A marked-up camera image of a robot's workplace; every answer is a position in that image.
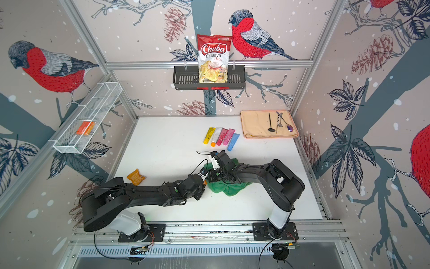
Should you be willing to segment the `light pink toothpaste tube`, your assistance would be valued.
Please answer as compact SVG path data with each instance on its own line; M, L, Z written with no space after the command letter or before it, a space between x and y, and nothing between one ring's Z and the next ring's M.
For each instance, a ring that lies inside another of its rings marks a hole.
M225 135L225 137L224 137L224 140L223 140L223 145L228 145L229 143L230 143L230 140L231 140L231 138L232 138L232 136L234 135L234 133L235 133L235 129L229 129L228 131L227 131L227 133L226 133L226 135Z

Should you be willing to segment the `light blue toothpaste tube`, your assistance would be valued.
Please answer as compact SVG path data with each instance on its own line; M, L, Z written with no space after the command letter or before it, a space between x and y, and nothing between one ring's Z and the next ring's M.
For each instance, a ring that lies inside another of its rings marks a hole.
M228 144L228 147L227 147L228 151L232 151L233 150L233 148L234 148L234 146L235 146L235 144L236 144L236 142L237 142L237 140L238 140L239 137L240 137L240 135L238 133L234 133L233 134L233 136L232 136L232 138L231 138L231 140L230 140L230 142Z

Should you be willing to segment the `dark pink toothpaste tube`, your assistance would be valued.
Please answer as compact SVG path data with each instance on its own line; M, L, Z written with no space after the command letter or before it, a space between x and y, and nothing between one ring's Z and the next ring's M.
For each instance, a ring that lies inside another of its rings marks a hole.
M216 142L216 145L217 145L217 146L221 146L221 144L223 143L223 141L224 141L224 139L225 139L225 137L226 137L227 133L228 133L228 129L223 128L223 129L221 130L221 132L220 132L220 134L219 134L219 137L218 137L218 139L217 139L217 142Z

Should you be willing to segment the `yellow toothpaste tube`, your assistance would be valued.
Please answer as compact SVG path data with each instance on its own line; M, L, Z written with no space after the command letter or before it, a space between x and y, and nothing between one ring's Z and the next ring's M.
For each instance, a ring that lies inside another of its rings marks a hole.
M210 142L210 140L211 140L211 138L212 138L213 134L215 133L215 130L216 130L216 128L214 128L214 127L210 127L210 128L208 129L208 131L207 131L207 133L206 133L206 135L205 135L205 138L204 138L204 140L203 140L203 143L204 143L205 145L208 145L208 144L209 144L209 142Z

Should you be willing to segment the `white orange-capped toothpaste tube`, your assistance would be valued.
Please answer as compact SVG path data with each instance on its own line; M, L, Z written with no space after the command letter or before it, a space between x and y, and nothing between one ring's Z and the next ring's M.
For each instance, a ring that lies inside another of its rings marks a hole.
M215 129L215 132L213 133L213 135L211 137L211 146L212 147L215 147L217 145L217 141L218 141L218 138L221 134L222 129L223 129L222 127L217 127Z

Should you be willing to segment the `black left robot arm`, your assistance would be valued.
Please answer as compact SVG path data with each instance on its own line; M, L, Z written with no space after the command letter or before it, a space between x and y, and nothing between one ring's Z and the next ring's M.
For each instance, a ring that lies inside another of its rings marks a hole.
M160 186L135 186L116 177L87 192L80 199L85 232L107 227L123 210L137 206L183 205L190 198L199 200L209 170L203 168L185 180L165 182Z

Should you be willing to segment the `beige cloth mat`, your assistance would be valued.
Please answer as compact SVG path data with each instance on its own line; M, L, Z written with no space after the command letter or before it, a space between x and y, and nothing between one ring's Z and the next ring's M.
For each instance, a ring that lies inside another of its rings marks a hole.
M277 127L277 114L282 113L283 118L287 123L293 126L294 131L290 132L287 125L282 121L283 127ZM275 132L269 132L269 117L271 114L272 127ZM299 131L293 121L289 111L271 110L271 111L241 111L241 124L243 135L247 139L273 139L273 138L296 138L299 136Z

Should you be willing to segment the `orange snack wrapper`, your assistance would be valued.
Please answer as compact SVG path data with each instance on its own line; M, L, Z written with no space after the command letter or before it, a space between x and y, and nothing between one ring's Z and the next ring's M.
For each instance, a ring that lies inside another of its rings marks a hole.
M133 185L139 186L146 179L146 177L140 174L139 169L136 169L127 176L127 179L131 181Z

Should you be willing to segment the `purple spoon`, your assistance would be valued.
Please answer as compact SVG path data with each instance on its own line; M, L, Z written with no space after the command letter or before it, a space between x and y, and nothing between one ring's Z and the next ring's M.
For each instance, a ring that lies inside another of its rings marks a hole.
M287 129L290 131L290 132L293 132L294 131L294 129L293 129L293 126L292 125L290 125L289 123L287 123L286 122L286 120L283 118L283 116L281 115L281 119L283 120L283 122L287 125Z

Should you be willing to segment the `red cassava chips bag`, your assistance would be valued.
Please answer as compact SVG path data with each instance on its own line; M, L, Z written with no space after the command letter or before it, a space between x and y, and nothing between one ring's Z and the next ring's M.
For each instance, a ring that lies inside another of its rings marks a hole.
M227 83L232 37L197 35L198 75L201 84Z

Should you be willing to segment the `orange packet in basket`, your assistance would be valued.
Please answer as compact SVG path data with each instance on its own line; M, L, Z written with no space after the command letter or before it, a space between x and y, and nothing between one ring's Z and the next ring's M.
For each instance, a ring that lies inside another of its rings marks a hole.
M88 136L94 129L95 122L84 121L76 131L77 135Z

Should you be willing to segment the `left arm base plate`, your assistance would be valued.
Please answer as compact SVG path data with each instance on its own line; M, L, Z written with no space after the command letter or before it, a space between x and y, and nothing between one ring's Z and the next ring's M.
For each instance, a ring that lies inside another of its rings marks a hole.
M120 233L119 243L162 242L166 230L166 224L144 224L139 231L132 235Z

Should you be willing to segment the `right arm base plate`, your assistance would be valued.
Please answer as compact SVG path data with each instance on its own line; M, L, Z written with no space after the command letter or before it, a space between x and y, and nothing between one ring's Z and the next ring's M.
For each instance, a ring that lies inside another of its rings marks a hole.
M255 241L297 241L299 239L296 224L288 222L283 228L276 228L269 221L252 224Z

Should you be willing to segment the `black wall basket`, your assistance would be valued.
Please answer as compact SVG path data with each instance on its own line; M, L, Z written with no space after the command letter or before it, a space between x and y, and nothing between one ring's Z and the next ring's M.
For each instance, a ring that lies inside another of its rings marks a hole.
M175 66L173 84L177 90L241 90L245 87L245 67Z

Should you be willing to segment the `aluminium front rail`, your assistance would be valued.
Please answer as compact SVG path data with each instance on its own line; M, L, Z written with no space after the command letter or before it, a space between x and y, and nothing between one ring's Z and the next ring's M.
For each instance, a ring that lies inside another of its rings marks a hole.
M255 243L253 221L168 221L165 229L154 230L155 243L159 244L234 244ZM349 242L348 233L339 220L292 220L296 225L294 240L299 243ZM119 241L119 233L108 229L96 233L78 232L67 241L68 246L93 245L131 245L128 239Z

